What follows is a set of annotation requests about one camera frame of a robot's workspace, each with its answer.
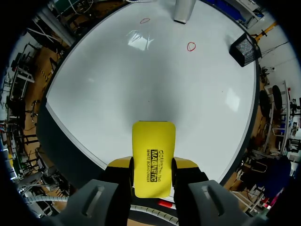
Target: white cable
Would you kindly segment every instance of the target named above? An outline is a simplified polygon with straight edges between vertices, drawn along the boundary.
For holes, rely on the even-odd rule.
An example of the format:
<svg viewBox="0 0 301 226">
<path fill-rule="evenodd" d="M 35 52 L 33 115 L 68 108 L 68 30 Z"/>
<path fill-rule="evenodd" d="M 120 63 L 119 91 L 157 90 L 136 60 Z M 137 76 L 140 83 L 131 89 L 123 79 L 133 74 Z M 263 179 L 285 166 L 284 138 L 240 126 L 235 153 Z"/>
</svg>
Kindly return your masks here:
<svg viewBox="0 0 301 226">
<path fill-rule="evenodd" d="M 86 13 L 86 12 L 91 8 L 91 6 L 93 5 L 93 2 L 94 2 L 94 0 L 92 0 L 91 5 L 89 6 L 89 8 L 88 8 L 85 12 L 83 12 L 83 13 L 78 13 L 78 12 L 75 10 L 75 8 L 73 7 L 73 5 L 72 5 L 72 3 L 71 3 L 71 0 L 68 0 L 68 1 L 69 1 L 69 3 L 70 3 L 71 8 L 73 9 L 73 11 L 74 11 L 77 15 L 82 15 L 82 14 Z"/>
<path fill-rule="evenodd" d="M 50 40 L 50 41 L 52 41 L 48 36 L 49 35 L 46 35 L 46 33 L 43 31 L 43 29 L 34 21 L 34 20 L 32 20 L 38 27 L 39 27 L 39 29 L 42 31 L 42 33 Z"/>
<path fill-rule="evenodd" d="M 56 39 L 56 38 L 54 38 L 54 37 L 52 37 L 52 36 L 50 36 L 50 35 L 43 34 L 43 33 L 41 33 L 41 32 L 35 31 L 35 30 L 31 29 L 31 28 L 27 28 L 27 29 L 30 30 L 30 31 L 32 31 L 32 32 L 35 32 L 35 33 L 37 33 L 37 34 L 44 35 L 44 36 L 47 36 L 47 37 L 49 37 L 49 38 L 51 38 L 51 39 L 54 39 L 54 40 L 56 40 L 56 41 L 59 41 L 58 39 Z"/>
<path fill-rule="evenodd" d="M 144 3 L 144 2 L 152 2 L 152 0 L 136 0 L 136 1 L 132 1 L 132 0 L 126 0 L 127 2 L 130 3 Z"/>
<path fill-rule="evenodd" d="M 158 217 L 162 220 L 165 220 L 173 225 L 177 225 L 179 226 L 179 219 L 174 217 L 174 216 L 171 216 L 167 213 L 164 213 L 164 212 L 161 212 L 159 210 L 155 210 L 155 209 L 152 209 L 152 208 L 148 208 L 148 207 L 145 207 L 145 206 L 137 206 L 137 205 L 131 205 L 131 210 L 134 210 L 134 211 L 139 211 L 139 212 L 143 212 L 143 213 L 148 213 L 148 214 L 151 214 L 155 217 Z"/>
<path fill-rule="evenodd" d="M 25 203 L 31 202 L 44 202 L 44 201 L 52 201 L 52 202 L 66 202 L 68 201 L 68 197 L 57 197 L 57 196 L 31 196 L 24 198 Z"/>
<path fill-rule="evenodd" d="M 31 202 L 44 202 L 44 201 L 52 201 L 52 202 L 66 202 L 69 197 L 56 197 L 56 196 L 31 196 L 24 198 L 25 203 Z M 131 210 L 148 213 L 155 217 L 158 217 L 162 220 L 165 220 L 173 225 L 179 226 L 179 219 L 169 215 L 167 213 L 161 212 L 159 210 L 155 210 L 153 208 L 145 207 L 145 206 L 137 206 L 131 205 Z"/>
</svg>

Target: white wall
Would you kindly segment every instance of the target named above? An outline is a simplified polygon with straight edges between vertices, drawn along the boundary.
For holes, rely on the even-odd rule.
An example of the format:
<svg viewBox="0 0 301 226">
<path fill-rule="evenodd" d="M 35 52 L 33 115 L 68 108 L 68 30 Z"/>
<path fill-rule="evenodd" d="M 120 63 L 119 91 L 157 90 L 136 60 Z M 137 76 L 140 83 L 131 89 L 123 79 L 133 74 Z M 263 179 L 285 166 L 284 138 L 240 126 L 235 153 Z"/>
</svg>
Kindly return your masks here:
<svg viewBox="0 0 301 226">
<path fill-rule="evenodd" d="M 259 34 L 261 33 L 262 29 L 267 29 L 273 22 L 275 22 L 275 19 L 266 13 L 265 17 L 256 23 L 252 28 L 250 28 L 248 32 L 250 34 Z M 259 42 L 261 52 L 288 41 L 285 33 L 279 25 L 271 30 L 267 35 L 267 37 L 262 37 Z M 268 75 L 270 83 L 276 84 L 285 80 L 288 87 L 291 88 L 291 99 L 295 98 L 297 105 L 300 105 L 299 98 L 301 97 L 301 68 L 291 44 L 287 43 L 282 45 L 274 51 L 268 53 L 266 56 L 264 54 L 262 56 L 263 58 L 259 60 L 259 64 L 261 66 L 270 67 L 270 75 Z M 294 121 L 296 120 L 300 120 L 300 117 L 295 117 Z M 299 129 L 295 138 L 301 139 L 301 129 Z M 288 153 L 287 157 L 290 155 L 301 156 L 301 151 L 298 153 Z"/>
<path fill-rule="evenodd" d="M 40 48 L 41 45 L 29 34 L 26 33 L 24 36 L 21 36 L 18 42 L 15 45 L 15 48 L 13 49 L 10 58 L 9 58 L 9 63 L 8 63 L 8 69 L 7 69 L 7 74 L 5 80 L 8 81 L 8 76 L 12 79 L 14 76 L 14 72 L 11 70 L 11 63 L 12 61 L 16 58 L 18 53 L 22 53 L 24 50 L 25 45 L 30 42 L 32 45 Z M 32 53 L 34 53 L 34 49 L 28 46 L 25 50 L 25 54 L 28 54 L 30 52 L 30 56 Z M 7 111 L 5 108 L 5 102 L 6 102 L 6 96 L 9 94 L 9 92 L 2 92 L 2 101 L 1 101 L 1 106 L 0 106 L 0 120 L 5 120 L 7 118 Z"/>
</svg>

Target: wooden floor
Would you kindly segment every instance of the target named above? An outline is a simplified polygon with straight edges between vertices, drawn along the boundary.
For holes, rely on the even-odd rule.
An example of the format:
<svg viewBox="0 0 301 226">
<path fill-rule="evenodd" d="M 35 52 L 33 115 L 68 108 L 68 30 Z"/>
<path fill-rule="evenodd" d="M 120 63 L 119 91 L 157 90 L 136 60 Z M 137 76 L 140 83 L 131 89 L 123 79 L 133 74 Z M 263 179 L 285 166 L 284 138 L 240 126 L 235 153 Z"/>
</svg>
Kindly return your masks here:
<svg viewBox="0 0 301 226">
<path fill-rule="evenodd" d="M 116 7 L 119 7 L 123 2 L 120 1 L 109 1 L 109 2 L 98 2 L 94 4 L 94 8 L 96 8 L 99 11 L 99 16 L 103 17 L 106 14 L 110 13 L 110 11 L 114 10 Z M 36 72 L 34 75 L 35 78 L 35 83 L 30 83 L 26 92 L 25 96 L 25 101 L 26 101 L 26 108 L 27 110 L 30 110 L 31 104 L 34 100 L 41 100 L 43 94 L 44 94 L 44 88 L 47 86 L 47 83 L 50 80 L 50 77 L 52 76 L 51 74 L 51 64 L 49 61 L 49 58 L 53 58 L 54 60 L 58 60 L 57 54 L 50 51 L 49 49 L 42 47 L 39 55 L 37 57 L 36 65 L 39 67 L 39 70 Z M 38 113 L 39 112 L 39 104 L 36 105 L 35 111 Z M 258 133 L 258 130 L 261 126 L 261 118 L 262 114 L 260 112 L 260 108 L 258 107 L 257 109 L 257 115 L 256 115 L 256 121 L 254 125 L 254 129 L 252 131 L 252 137 L 255 137 Z M 26 121 L 25 121 L 25 130 L 24 134 L 29 135 L 29 134 L 35 134 L 36 128 L 34 127 L 34 124 L 36 123 L 36 118 L 35 121 L 32 122 L 32 119 L 27 116 Z M 35 148 L 38 148 L 40 146 L 39 142 L 29 144 L 25 146 L 26 152 L 27 153 L 33 153 L 35 152 Z M 233 173 L 231 178 L 228 180 L 226 185 L 224 186 L 227 189 L 235 189 L 237 186 L 237 181 L 236 181 L 236 173 Z M 241 209 L 244 210 L 245 206 L 240 203 L 239 204 Z M 63 209 L 65 207 L 65 203 L 57 203 L 57 206 L 59 209 Z M 145 224 L 140 224 L 137 222 L 134 222 L 132 220 L 129 220 L 128 225 L 131 226 L 143 226 Z"/>
</svg>

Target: cable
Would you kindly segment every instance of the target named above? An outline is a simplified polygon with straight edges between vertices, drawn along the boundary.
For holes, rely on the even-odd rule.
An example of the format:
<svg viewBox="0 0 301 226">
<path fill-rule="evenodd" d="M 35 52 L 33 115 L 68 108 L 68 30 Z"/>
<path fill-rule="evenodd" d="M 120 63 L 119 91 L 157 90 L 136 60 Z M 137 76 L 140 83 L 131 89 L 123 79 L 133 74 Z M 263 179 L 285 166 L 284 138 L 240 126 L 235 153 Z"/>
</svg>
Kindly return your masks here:
<svg viewBox="0 0 301 226">
<path fill-rule="evenodd" d="M 148 208 L 148 207 L 145 207 L 145 206 L 137 206 L 137 205 L 131 205 L 131 210 L 148 213 L 148 214 L 151 214 L 151 215 L 153 215 L 155 217 L 158 217 L 162 220 L 165 220 L 165 221 L 169 222 L 170 224 L 177 225 L 177 226 L 179 225 L 179 219 L 178 218 L 176 218 L 172 215 L 169 215 L 167 213 L 161 212 L 159 210 L 155 210 L 155 209 Z"/>
<path fill-rule="evenodd" d="M 24 198 L 25 203 L 31 203 L 31 202 L 44 202 L 44 201 L 51 201 L 51 202 L 67 202 L 69 197 L 56 197 L 56 196 L 31 196 Z M 138 211 L 138 212 L 144 212 L 151 214 L 153 216 L 156 216 L 162 220 L 165 220 L 173 225 L 179 226 L 179 219 L 169 215 L 167 213 L 161 212 L 159 210 L 155 210 L 152 208 L 148 208 L 145 206 L 137 206 L 137 205 L 131 205 L 131 210 Z"/>
<path fill-rule="evenodd" d="M 35 22 L 34 20 L 32 20 L 38 27 L 39 27 L 39 29 L 42 31 L 42 33 L 51 41 L 51 42 L 53 42 L 54 43 L 54 41 L 53 40 L 51 40 L 50 39 L 50 37 L 49 37 L 49 35 L 47 35 L 44 31 L 43 31 L 43 29 L 37 24 L 37 22 Z"/>
<path fill-rule="evenodd" d="M 35 32 L 35 33 L 37 33 L 37 34 L 44 35 L 44 36 L 47 36 L 48 38 L 51 38 L 51 39 L 54 39 L 54 40 L 58 41 L 58 39 L 56 39 L 56 38 L 54 38 L 54 37 L 52 37 L 52 36 L 50 36 L 50 35 L 43 34 L 43 33 L 41 33 L 41 32 L 38 32 L 38 31 L 34 30 L 34 29 L 31 29 L 31 28 L 27 28 L 27 29 L 30 30 L 30 31 L 32 31 L 32 32 Z"/>
<path fill-rule="evenodd" d="M 285 45 L 285 44 L 287 44 L 287 43 L 288 43 L 288 41 L 286 41 L 286 42 L 284 42 L 284 43 L 282 43 L 282 44 L 280 44 L 280 45 L 278 45 L 278 46 L 275 46 L 275 47 L 273 47 L 273 48 L 270 48 L 270 49 L 268 49 L 268 50 L 262 52 L 261 54 L 264 54 L 264 56 L 263 56 L 262 58 L 264 58 L 267 54 L 269 54 L 270 52 L 274 51 L 274 50 L 277 49 L 278 47 L 280 47 L 280 46 L 282 46 L 282 45 Z"/>
<path fill-rule="evenodd" d="M 152 2 L 152 0 L 126 0 L 130 3 L 145 3 L 145 2 Z"/>
<path fill-rule="evenodd" d="M 44 201 L 51 201 L 51 202 L 66 202 L 68 201 L 68 197 L 56 197 L 56 196 L 31 196 L 25 197 L 25 203 L 31 202 L 44 202 Z"/>
<path fill-rule="evenodd" d="M 29 130 L 35 128 L 35 127 L 36 127 L 36 126 L 33 126 L 33 127 L 31 127 L 30 129 L 24 129 L 23 131 L 29 131 Z"/>
<path fill-rule="evenodd" d="M 68 1 L 69 1 L 69 3 L 70 3 L 71 8 L 73 9 L 73 11 L 74 11 L 77 15 L 82 15 L 82 14 L 86 13 L 86 12 L 91 8 L 91 6 L 93 5 L 93 2 L 94 2 L 94 0 L 92 0 L 91 5 L 89 6 L 89 8 L 88 8 L 85 12 L 83 12 L 83 13 L 78 13 L 78 12 L 75 10 L 75 8 L 73 7 L 73 5 L 72 5 L 72 3 L 71 3 L 71 0 L 68 0 Z"/>
</svg>

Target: chair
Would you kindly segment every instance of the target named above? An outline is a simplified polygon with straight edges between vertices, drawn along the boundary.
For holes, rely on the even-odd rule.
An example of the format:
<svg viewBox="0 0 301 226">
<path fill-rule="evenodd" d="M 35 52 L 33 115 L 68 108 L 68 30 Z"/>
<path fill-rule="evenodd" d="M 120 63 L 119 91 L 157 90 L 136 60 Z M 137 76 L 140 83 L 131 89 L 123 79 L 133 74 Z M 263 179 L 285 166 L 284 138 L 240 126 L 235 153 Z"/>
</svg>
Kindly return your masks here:
<svg viewBox="0 0 301 226">
<path fill-rule="evenodd" d="M 26 113 L 30 113 L 32 117 L 32 122 L 34 116 L 37 116 L 34 112 L 35 104 L 38 103 L 39 100 L 35 100 L 32 103 L 32 109 L 30 111 L 26 110 L 26 104 L 25 100 L 23 98 L 21 99 L 9 99 L 9 96 L 6 98 L 6 105 L 9 107 L 9 109 L 12 111 L 12 114 L 16 117 L 16 123 L 21 129 L 25 129 L 25 118 Z"/>
</svg>

